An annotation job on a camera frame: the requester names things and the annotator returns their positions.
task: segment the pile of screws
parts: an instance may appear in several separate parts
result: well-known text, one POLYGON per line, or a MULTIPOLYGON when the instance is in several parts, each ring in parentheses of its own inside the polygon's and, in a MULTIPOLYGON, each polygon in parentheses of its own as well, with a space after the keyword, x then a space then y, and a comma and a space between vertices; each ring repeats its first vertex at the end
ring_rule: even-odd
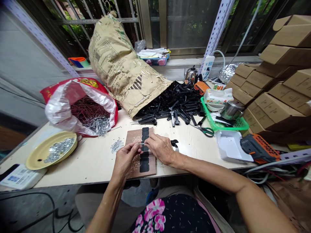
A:
POLYGON ((191 120, 196 125, 193 116, 205 116, 201 97, 200 91, 195 90, 191 82, 180 84, 175 81, 136 114, 136 118, 140 118, 140 120, 133 124, 156 125, 157 119, 167 118, 168 121, 172 120, 172 126, 175 127, 180 124, 178 120, 180 117, 187 125, 191 120))
POLYGON ((119 138, 118 141, 116 141, 112 146, 111 146, 111 153, 114 154, 118 150, 120 150, 124 146, 124 142, 122 142, 119 138))
POLYGON ((49 151, 50 154, 48 157, 43 161, 44 163, 53 163, 59 158, 66 154, 72 147, 72 145, 75 143, 74 138, 66 138, 62 142, 54 143, 53 146, 50 147, 49 151))
POLYGON ((70 108, 72 115, 97 135, 104 136, 108 132, 110 114, 90 97, 83 97, 70 108))

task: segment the scissors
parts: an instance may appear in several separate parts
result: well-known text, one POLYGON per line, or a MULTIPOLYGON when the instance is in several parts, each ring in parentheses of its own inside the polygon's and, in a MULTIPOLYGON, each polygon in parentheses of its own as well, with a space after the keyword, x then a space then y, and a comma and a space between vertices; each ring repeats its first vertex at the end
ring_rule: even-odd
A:
POLYGON ((215 132, 211 128, 203 128, 201 126, 194 126, 192 124, 190 124, 190 125, 201 130, 205 134, 206 137, 208 137, 208 138, 214 137, 215 132))

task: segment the workbench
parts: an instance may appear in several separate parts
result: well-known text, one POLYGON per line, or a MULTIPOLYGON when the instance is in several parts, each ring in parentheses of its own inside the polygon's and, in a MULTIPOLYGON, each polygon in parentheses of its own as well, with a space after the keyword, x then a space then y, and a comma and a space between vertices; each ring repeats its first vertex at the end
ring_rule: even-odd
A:
MULTIPOLYGON (((201 119, 202 117, 195 116, 197 122, 201 119)), ((215 137, 208 138, 200 130, 186 125, 182 120, 180 121, 181 124, 174 128, 172 122, 167 121, 167 119, 157 120, 157 126, 131 125, 130 122, 133 121, 122 109, 119 111, 118 122, 114 126, 121 126, 120 128, 108 132, 104 137, 82 138, 74 153, 59 164, 49 167, 47 173, 34 188, 109 182, 116 156, 115 153, 111 153, 111 146, 118 139, 125 143, 127 131, 142 129, 143 127, 153 127, 156 134, 168 137, 171 140, 177 139, 180 153, 187 156, 229 169, 246 168, 255 165, 253 163, 238 164, 222 160, 215 137)), ((207 119, 203 122, 202 127, 210 127, 207 119)), ((40 137, 48 134, 52 129, 54 127, 48 122, 32 137, 28 138, 27 142, 23 142, 21 147, 13 151, 0 165, 0 173, 4 173, 14 164, 25 164, 27 157, 38 145, 40 137)), ((168 167, 157 160, 156 175, 149 177, 172 176, 183 173, 186 173, 186 171, 168 167)))

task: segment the stack of cardboard boxes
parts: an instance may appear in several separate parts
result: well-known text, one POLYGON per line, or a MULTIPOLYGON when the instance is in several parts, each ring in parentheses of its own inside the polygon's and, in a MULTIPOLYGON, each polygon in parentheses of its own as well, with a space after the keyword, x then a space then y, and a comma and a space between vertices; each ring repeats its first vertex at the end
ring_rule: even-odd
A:
POLYGON ((277 33, 260 55, 262 64, 240 65, 226 88, 247 105, 250 129, 244 135, 256 133, 268 142, 310 140, 311 17, 278 19, 273 29, 277 33))

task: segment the yellow plate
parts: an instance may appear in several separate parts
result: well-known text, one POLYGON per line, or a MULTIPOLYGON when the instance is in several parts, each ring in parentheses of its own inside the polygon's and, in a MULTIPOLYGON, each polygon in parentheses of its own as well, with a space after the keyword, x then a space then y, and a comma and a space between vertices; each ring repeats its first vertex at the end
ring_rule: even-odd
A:
POLYGON ((29 170, 39 170, 42 168, 46 168, 50 165, 59 163, 59 162, 63 161, 64 159, 66 159, 69 155, 71 155, 71 153, 76 149, 77 145, 78 145, 78 140, 77 140, 77 135, 75 133, 68 132, 68 131, 63 131, 63 132, 57 133, 57 134, 49 137, 45 141, 43 141, 40 145, 38 145, 34 149, 34 151, 30 154, 30 156, 28 157, 28 159, 26 161, 26 167, 29 170), (59 157, 58 160, 56 160, 54 162, 50 162, 50 163, 44 163, 43 161, 50 154, 50 151, 49 151, 50 147, 53 146, 54 143, 62 142, 67 138, 74 138, 75 139, 75 142, 71 146, 70 150, 65 154, 61 154, 61 156, 59 157))

